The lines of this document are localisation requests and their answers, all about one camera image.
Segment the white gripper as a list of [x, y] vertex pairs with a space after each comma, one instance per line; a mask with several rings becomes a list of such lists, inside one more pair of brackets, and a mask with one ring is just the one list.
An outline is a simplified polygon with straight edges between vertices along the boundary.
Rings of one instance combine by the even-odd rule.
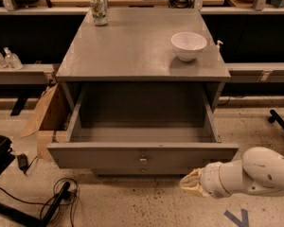
[[209, 194], [215, 199], [225, 198], [226, 191], [220, 180], [221, 166], [222, 163], [217, 162], [208, 164], [203, 169], [196, 168], [179, 182], [179, 186], [195, 197], [207, 197]]

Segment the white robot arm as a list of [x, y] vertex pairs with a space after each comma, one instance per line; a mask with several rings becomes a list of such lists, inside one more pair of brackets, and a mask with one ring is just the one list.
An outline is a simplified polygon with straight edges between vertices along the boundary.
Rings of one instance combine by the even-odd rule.
[[194, 169], [179, 185], [197, 197], [221, 199], [237, 193], [281, 197], [284, 196], [284, 156], [269, 148], [249, 148], [240, 160]]

